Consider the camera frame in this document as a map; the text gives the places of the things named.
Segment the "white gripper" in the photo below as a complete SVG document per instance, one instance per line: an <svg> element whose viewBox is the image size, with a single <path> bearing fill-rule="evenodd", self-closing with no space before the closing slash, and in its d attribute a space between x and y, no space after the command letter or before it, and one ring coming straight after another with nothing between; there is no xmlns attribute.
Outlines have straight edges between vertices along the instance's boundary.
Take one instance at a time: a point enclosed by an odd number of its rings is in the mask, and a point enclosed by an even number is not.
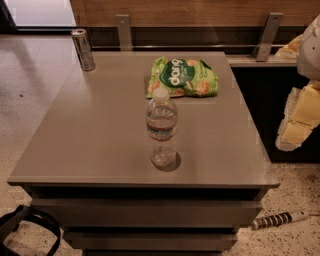
<svg viewBox="0 0 320 256"><path fill-rule="evenodd" d="M302 89L293 87L284 108L275 141L281 151L293 151L301 147L320 124L320 14L299 35L280 48L276 57L297 58L300 75L310 79Z"/></svg>

